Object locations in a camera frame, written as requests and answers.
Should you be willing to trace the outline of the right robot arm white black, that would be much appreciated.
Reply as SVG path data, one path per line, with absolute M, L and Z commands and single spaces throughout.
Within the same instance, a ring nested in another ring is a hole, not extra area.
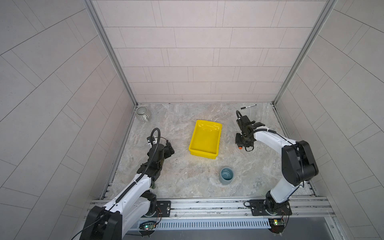
M 235 143 L 247 152 L 254 150 L 254 142 L 264 143 L 281 155 L 283 177 L 266 193 L 264 210 L 269 215 L 286 214 L 290 196 L 306 181 L 317 176 L 319 169 L 310 144 L 285 138 L 276 131 L 266 128 L 263 123 L 250 121 L 236 111 L 237 124 L 241 130 L 236 134 Z

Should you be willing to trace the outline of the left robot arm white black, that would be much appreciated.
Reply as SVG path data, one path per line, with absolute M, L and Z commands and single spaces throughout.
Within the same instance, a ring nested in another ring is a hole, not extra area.
M 151 145 L 148 161 L 116 197 L 89 211 L 83 229 L 73 239 L 121 240 L 141 217 L 157 214 L 157 196 L 150 189 L 160 177 L 165 159 L 175 153 L 172 144 L 167 139 L 161 143 L 161 138 L 147 138 Z

